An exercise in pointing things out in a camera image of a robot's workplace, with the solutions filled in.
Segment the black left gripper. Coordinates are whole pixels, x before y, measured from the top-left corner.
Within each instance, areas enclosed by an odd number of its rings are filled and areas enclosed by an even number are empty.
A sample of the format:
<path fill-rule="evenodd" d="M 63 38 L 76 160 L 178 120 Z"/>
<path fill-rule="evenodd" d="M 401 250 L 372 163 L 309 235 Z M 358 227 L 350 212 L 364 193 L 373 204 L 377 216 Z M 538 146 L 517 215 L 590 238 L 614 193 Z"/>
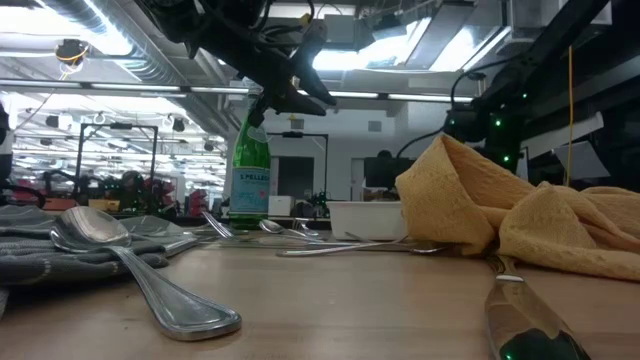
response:
<path fill-rule="evenodd" d="M 199 47 L 234 67 L 266 90 L 276 113 L 325 116 L 326 110 L 291 84 L 297 77 L 310 96 L 331 106 L 333 97 L 315 69 L 305 63 L 302 44 L 270 41 L 258 30 L 259 12 L 205 12 L 199 20 Z"/>

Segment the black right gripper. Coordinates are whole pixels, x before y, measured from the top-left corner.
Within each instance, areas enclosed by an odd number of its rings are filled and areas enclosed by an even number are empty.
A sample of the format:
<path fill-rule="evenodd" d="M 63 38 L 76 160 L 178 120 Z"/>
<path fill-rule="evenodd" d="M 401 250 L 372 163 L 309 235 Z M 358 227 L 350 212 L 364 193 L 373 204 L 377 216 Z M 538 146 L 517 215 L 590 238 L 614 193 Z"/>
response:
<path fill-rule="evenodd" d="M 484 142 L 481 154 L 515 173 L 520 158 L 525 118 L 522 114 L 478 113 L 471 108 L 447 111 L 444 132 L 464 143 Z"/>

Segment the silver fork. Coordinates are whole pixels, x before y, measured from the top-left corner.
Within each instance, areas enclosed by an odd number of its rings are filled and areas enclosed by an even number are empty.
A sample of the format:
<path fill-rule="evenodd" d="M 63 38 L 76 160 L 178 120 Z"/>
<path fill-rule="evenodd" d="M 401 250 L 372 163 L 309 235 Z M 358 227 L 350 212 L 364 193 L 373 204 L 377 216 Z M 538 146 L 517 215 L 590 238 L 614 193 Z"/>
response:
<path fill-rule="evenodd" d="M 214 216 L 211 215 L 210 213 L 205 212 L 203 213 L 203 216 L 209 222 L 209 224 L 213 227 L 213 229 L 219 234 L 219 236 L 222 238 L 231 239 L 238 236 L 248 236 L 250 234 L 249 230 L 231 230 L 230 228 L 226 227 L 221 222 L 216 220 Z M 260 227 L 259 229 L 265 234 L 270 234 L 263 231 Z"/>
<path fill-rule="evenodd" d="M 318 237 L 319 233 L 316 230 L 309 228 L 307 223 L 307 218 L 295 218 L 293 221 L 293 228 L 297 231 L 301 231 L 305 236 Z"/>

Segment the silver table knife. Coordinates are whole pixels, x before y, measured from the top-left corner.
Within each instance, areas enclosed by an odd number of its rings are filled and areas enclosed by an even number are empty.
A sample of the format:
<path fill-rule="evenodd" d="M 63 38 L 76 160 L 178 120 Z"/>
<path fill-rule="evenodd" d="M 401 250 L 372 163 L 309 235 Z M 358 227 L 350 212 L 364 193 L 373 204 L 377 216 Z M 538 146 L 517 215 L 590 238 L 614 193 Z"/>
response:
<path fill-rule="evenodd" d="M 166 237 L 168 241 L 164 243 L 164 248 L 167 257 L 178 255 L 201 244 L 225 239 L 220 237 L 212 226 L 171 230 Z"/>
<path fill-rule="evenodd" d="M 494 360 L 591 360 L 564 320 L 520 276 L 514 261 L 491 255 L 495 272 L 485 301 Z"/>

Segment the large silver spoon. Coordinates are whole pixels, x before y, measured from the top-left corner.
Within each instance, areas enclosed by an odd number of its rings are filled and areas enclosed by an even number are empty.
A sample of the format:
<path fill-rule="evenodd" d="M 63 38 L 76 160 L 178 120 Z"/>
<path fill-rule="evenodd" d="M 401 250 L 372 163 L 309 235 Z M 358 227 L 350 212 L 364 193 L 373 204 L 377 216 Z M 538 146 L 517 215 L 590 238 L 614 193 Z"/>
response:
<path fill-rule="evenodd" d="M 65 210 L 50 230 L 54 245 L 71 253 L 109 252 L 134 277 L 163 334 L 178 341 L 217 338 L 241 329 L 236 311 L 189 292 L 154 270 L 131 249 L 127 229 L 111 215 L 91 207 Z"/>

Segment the bright ceiling light panel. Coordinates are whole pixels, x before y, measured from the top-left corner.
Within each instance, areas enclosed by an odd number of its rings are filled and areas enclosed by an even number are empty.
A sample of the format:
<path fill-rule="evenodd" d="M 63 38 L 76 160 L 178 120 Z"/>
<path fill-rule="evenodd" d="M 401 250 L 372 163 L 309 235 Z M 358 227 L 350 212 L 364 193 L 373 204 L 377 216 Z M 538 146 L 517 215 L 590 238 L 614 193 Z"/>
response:
<path fill-rule="evenodd" d="M 321 50 L 312 66 L 320 71 L 350 71 L 365 67 L 366 62 L 355 51 Z"/>

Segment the long ceiling light bar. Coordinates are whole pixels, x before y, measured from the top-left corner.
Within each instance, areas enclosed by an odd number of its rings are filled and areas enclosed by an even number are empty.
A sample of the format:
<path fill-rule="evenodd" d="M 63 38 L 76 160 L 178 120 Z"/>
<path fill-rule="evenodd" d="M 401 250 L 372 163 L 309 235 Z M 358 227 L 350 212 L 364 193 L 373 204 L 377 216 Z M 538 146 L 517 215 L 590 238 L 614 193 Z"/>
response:
<path fill-rule="evenodd" d="M 161 94 L 224 94 L 224 95 L 248 95 L 249 89 L 244 87 L 212 87 L 189 85 L 149 85 L 129 83 L 94 83 L 86 81 L 62 81 L 62 80 L 33 80 L 0 78 L 0 87 L 6 88 L 33 88 L 52 90 L 96 90 L 96 91 L 120 91 Z M 358 91 L 330 91 L 329 94 L 339 99 L 366 99 L 383 101 L 429 102 L 446 103 L 450 101 L 449 95 L 436 94 L 407 94 L 407 93 L 382 93 L 382 92 L 358 92 Z"/>

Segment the yellow cloth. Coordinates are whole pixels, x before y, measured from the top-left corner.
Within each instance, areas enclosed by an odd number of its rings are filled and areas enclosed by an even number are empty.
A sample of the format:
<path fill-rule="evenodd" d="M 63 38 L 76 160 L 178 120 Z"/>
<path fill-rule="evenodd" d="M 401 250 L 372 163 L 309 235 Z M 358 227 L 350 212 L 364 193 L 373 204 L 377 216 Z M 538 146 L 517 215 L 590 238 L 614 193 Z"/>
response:
<path fill-rule="evenodd" d="M 441 135 L 395 181 L 410 238 L 640 282 L 640 193 L 534 186 Z"/>

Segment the green glass water bottle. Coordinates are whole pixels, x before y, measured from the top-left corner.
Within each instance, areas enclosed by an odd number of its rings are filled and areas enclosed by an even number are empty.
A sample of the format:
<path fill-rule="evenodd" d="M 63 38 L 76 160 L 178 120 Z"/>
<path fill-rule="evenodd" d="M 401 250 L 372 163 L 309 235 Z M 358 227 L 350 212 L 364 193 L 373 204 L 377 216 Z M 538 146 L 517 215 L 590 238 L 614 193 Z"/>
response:
<path fill-rule="evenodd" d="M 254 230 L 268 215 L 271 155 L 262 126 L 250 124 L 261 94 L 248 95 L 248 114 L 235 141 L 229 200 L 230 224 L 234 229 Z"/>

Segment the white slanted beam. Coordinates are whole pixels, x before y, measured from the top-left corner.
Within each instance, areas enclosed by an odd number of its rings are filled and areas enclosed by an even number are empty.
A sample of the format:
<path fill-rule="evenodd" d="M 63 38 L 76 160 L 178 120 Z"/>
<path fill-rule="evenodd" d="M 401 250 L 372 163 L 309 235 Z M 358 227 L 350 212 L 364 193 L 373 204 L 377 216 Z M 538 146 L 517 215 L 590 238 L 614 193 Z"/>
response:
<path fill-rule="evenodd" d="M 591 117 L 574 122 L 572 128 L 565 126 L 526 139 L 521 143 L 521 148 L 527 150 L 529 159 L 533 159 L 552 149 L 568 144 L 569 140 L 576 140 L 603 127 L 604 119 L 602 113 L 596 112 Z"/>

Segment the black monitor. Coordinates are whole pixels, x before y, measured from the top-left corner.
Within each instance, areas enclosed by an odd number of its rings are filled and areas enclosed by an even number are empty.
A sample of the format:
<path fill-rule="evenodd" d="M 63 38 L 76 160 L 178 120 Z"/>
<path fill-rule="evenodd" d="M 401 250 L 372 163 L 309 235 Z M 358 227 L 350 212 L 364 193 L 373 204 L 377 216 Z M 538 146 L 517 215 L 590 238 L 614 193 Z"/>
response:
<path fill-rule="evenodd" d="M 395 186 L 396 177 L 408 170 L 414 162 L 414 159 L 409 158 L 365 158 L 365 186 L 391 189 Z"/>

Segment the white cutlery tray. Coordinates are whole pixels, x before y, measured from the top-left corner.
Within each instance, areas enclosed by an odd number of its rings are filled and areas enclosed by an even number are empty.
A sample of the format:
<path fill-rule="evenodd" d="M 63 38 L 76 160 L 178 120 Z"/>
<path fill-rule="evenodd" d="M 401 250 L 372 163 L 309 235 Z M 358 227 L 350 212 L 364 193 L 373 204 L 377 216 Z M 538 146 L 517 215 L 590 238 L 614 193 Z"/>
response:
<path fill-rule="evenodd" d="M 400 202 L 329 201 L 332 234 L 347 240 L 347 233 L 366 240 L 391 241 L 407 235 Z"/>

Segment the black ceiling-hung device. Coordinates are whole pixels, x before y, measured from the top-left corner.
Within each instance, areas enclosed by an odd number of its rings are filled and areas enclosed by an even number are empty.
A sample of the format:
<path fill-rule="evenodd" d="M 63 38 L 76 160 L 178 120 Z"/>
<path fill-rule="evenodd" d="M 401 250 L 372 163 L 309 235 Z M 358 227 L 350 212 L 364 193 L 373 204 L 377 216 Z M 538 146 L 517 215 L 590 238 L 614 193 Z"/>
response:
<path fill-rule="evenodd" d="M 89 52 L 89 45 L 79 39 L 64 39 L 55 50 L 55 57 L 68 66 L 79 66 L 86 54 Z"/>

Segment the grey checked cloth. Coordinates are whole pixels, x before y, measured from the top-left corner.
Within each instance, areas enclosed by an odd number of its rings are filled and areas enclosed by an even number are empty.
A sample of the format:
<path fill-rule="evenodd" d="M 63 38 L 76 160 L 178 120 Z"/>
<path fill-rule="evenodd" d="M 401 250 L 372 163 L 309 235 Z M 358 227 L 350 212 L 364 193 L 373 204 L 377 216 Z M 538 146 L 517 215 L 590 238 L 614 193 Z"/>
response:
<path fill-rule="evenodd" d="M 57 248 L 49 237 L 55 219 L 36 206 L 0 205 L 0 320 L 16 287 L 87 283 L 129 272 L 111 253 Z"/>

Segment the black metal frame rig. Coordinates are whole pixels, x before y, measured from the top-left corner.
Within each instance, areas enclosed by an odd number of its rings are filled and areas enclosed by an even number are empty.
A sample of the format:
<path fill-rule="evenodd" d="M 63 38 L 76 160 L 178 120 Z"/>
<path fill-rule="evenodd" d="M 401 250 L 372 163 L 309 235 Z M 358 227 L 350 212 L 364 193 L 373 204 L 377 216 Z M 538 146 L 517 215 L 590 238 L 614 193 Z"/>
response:
<path fill-rule="evenodd" d="M 88 137 L 85 137 L 84 132 L 89 127 L 94 128 L 95 131 L 92 132 Z M 82 164 L 84 143 L 86 140 L 89 140 L 98 130 L 101 130 L 103 127 L 104 127 L 104 124 L 95 124 L 95 123 L 80 124 L 77 157 L 76 157 L 76 168 L 75 168 L 76 183 L 72 191 L 72 194 L 74 197 L 77 197 L 79 195 L 79 189 L 80 189 L 79 180 L 81 175 L 81 164 Z M 158 144 L 159 128 L 154 125 L 138 125 L 138 124 L 122 123 L 122 122 L 114 122 L 114 123 L 108 124 L 107 127 L 110 128 L 111 130 L 119 130 L 119 131 L 131 131 L 133 129 L 138 129 L 138 130 L 141 130 L 143 134 L 145 134 L 144 132 L 145 129 L 150 129 L 153 131 L 151 164 L 150 164 L 150 174 L 149 174 L 150 185 L 149 185 L 148 199 L 147 199 L 147 204 L 150 205 L 153 200 L 152 186 L 153 186 L 153 181 L 155 177 L 156 151 L 157 151 L 157 144 Z"/>

